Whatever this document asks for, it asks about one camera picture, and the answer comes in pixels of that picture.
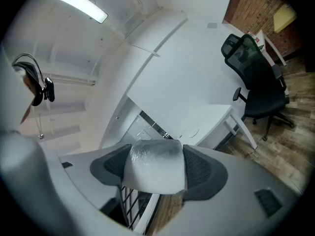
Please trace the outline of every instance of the desk leg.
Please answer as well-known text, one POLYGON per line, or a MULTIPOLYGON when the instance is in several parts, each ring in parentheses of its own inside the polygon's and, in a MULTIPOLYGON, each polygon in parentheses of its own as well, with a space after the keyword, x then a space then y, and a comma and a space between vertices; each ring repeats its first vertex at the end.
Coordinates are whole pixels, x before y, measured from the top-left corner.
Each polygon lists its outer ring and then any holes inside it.
POLYGON ((261 53, 264 55, 264 57, 266 58, 266 60, 271 66, 275 64, 275 62, 272 60, 272 58, 270 57, 270 55, 267 53, 266 50, 262 51, 261 53))
POLYGON ((235 120, 235 122, 237 123, 237 125, 240 127, 240 129, 243 131, 243 133, 246 135, 247 139, 249 140, 251 146, 253 149, 257 148, 257 144, 254 140, 254 138, 252 137, 250 131, 247 129, 247 127, 245 126, 245 124, 242 122, 241 118, 239 118, 236 114, 234 114, 233 112, 231 113, 231 117, 233 118, 233 120, 235 120))
POLYGON ((268 44, 271 46, 271 48, 275 51, 279 59, 281 60, 282 64, 286 66, 285 60, 282 58, 281 54, 279 53, 278 49, 274 46, 274 44, 270 41, 270 39, 263 33, 263 36, 265 40, 268 42, 268 44))
POLYGON ((234 128, 231 127, 231 125, 227 121, 225 121, 224 124, 227 127, 227 129, 233 134, 233 136, 236 136, 237 133, 235 132, 234 128))

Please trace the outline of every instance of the white desk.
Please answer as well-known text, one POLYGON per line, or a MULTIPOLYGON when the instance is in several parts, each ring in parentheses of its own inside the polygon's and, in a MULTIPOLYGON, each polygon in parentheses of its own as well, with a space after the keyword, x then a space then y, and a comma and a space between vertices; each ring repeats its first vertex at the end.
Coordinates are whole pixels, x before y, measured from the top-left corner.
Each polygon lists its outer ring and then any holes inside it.
POLYGON ((207 105, 194 113, 195 119, 179 136, 178 140, 182 144, 198 145, 220 124, 224 123, 230 132, 235 136, 236 132, 233 127, 226 121, 230 116, 235 120, 239 128, 243 131, 253 149, 257 144, 251 133, 244 125, 242 120, 233 112, 231 105, 207 105))

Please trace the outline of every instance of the staircase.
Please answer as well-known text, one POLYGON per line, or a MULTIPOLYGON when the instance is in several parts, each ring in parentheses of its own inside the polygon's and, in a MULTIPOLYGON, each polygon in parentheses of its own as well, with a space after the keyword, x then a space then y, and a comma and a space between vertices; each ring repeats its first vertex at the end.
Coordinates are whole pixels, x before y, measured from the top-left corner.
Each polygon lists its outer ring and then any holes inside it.
POLYGON ((139 198, 138 198, 138 205, 139 205, 139 216, 143 215, 149 201, 151 198, 152 194, 151 193, 146 193, 146 192, 139 192, 139 198))

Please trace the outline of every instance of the mesh chair back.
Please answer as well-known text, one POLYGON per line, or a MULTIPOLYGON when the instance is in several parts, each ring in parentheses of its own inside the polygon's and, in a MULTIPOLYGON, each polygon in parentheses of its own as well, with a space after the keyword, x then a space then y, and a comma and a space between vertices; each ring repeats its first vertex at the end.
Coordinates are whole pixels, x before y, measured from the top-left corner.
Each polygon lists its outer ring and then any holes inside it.
POLYGON ((248 90, 263 89, 275 80, 268 61, 250 35, 239 38, 231 34, 221 51, 225 63, 237 72, 248 90))

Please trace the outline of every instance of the chair seat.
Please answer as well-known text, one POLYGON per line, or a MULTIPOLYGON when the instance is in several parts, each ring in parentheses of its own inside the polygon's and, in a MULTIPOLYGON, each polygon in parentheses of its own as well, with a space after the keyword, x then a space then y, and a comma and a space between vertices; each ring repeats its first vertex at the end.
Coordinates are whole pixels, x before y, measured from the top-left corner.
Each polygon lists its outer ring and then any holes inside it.
POLYGON ((272 116, 285 108, 285 93, 278 83, 262 90, 250 90, 245 106, 245 116, 263 118, 272 116))

